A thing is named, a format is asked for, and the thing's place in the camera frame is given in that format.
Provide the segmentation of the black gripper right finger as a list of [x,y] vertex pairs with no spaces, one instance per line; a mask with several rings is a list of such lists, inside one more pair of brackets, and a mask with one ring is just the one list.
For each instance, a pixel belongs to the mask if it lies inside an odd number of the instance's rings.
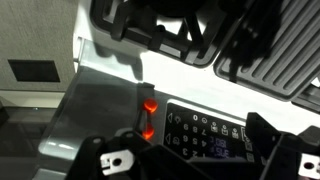
[[320,180],[319,127],[311,125],[295,135],[250,112],[245,134],[266,160],[259,180]]

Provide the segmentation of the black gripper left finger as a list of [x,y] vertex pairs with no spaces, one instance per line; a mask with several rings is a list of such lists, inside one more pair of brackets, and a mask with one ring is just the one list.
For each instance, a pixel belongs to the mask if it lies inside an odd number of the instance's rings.
[[151,115],[140,110],[132,128],[118,130],[108,141],[103,136],[87,137],[65,180],[110,180],[118,174],[131,180],[211,180],[172,150],[142,135],[151,129]]

